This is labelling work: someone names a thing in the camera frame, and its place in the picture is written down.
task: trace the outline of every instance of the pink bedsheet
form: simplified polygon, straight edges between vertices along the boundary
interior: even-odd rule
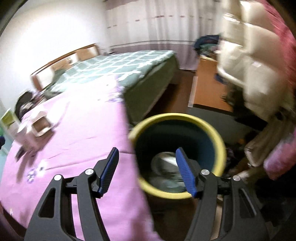
[[[20,145],[13,143],[4,167],[0,199],[7,212],[24,227],[54,175],[77,176],[117,147],[120,159],[110,188],[102,199],[97,199],[110,240],[160,240],[153,231],[148,205],[138,185],[124,104],[113,94],[108,96],[102,99],[99,86],[88,85],[46,101],[43,105],[47,110],[63,98],[70,102],[54,136],[35,158],[25,155],[16,162]],[[76,235],[83,239],[77,199],[73,196]]]

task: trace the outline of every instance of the bed frame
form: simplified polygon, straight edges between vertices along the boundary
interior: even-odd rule
[[[92,53],[94,53],[96,56],[99,56],[100,55],[100,50],[99,50],[99,47],[96,45],[96,44],[90,44],[90,45],[87,45],[87,46],[84,46],[82,48],[79,48],[79,49],[76,49],[74,51],[71,51],[67,54],[64,54],[63,56],[61,57],[58,57],[56,58],[55,60],[53,61],[50,61],[49,63],[47,63],[46,65],[42,66],[41,68],[39,68],[38,70],[36,70],[34,73],[32,73],[30,75],[31,77],[31,80],[33,82],[33,85],[35,86],[35,88],[39,91],[43,90],[48,84],[50,84],[51,82],[51,75],[53,75],[51,72],[50,72],[50,67],[63,60],[63,59],[66,59],[66,58],[69,58],[69,57],[73,57],[73,58],[76,58],[76,61],[78,61],[78,57],[76,56],[77,55],[77,51],[80,50],[80,49],[89,49]],[[41,73],[44,73],[44,72],[48,72],[48,77],[47,79],[42,79],[40,77]]]

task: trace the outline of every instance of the white wall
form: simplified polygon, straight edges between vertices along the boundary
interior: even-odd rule
[[[14,108],[19,94],[34,89],[30,74],[80,47],[108,47],[101,0],[29,0],[0,37],[0,97]]]

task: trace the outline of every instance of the mattress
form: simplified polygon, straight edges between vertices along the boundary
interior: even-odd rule
[[[171,50],[145,50],[97,56],[79,62],[47,87],[53,95],[101,77],[115,75],[122,86],[131,122],[139,122],[150,111],[178,68]]]

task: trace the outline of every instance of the dark floor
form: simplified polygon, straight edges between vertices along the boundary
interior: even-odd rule
[[[192,71],[178,70],[176,77],[180,80],[179,84],[169,84],[146,117],[163,113],[186,113],[194,74]]]

